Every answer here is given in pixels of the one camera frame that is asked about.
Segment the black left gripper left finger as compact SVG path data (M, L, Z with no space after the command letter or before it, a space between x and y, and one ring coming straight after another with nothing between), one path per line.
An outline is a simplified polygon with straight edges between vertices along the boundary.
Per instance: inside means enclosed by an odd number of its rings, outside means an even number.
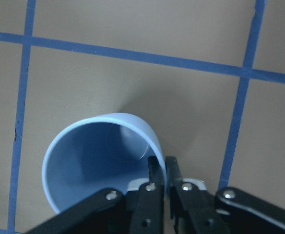
M102 189L29 230L30 234L162 234L164 180L155 156L149 177L133 180L125 195Z

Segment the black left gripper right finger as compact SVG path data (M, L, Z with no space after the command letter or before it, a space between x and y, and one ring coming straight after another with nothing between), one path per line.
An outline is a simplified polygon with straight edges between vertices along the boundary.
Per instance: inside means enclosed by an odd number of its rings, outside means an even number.
M187 234L285 234L285 209L235 187L211 195L201 180L183 178L177 159L165 160L174 229Z

